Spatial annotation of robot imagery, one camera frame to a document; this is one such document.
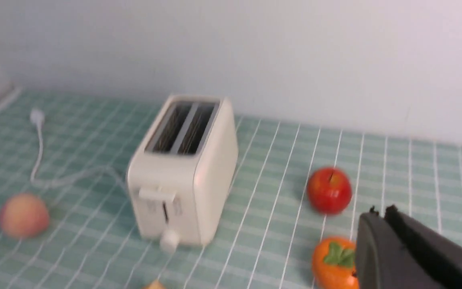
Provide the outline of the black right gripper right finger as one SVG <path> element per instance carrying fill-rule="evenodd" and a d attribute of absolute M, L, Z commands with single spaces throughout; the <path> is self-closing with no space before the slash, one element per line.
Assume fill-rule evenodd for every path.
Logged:
<path fill-rule="evenodd" d="M 462 289 L 462 246 L 400 212 L 385 209 L 384 220 L 418 265 L 446 289 Z"/>

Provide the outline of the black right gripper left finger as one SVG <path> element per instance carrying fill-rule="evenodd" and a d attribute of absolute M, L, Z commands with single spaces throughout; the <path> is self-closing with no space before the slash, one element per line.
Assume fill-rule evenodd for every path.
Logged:
<path fill-rule="evenodd" d="M 376 207 L 358 221 L 355 276 L 361 289 L 446 289 L 411 254 Z"/>

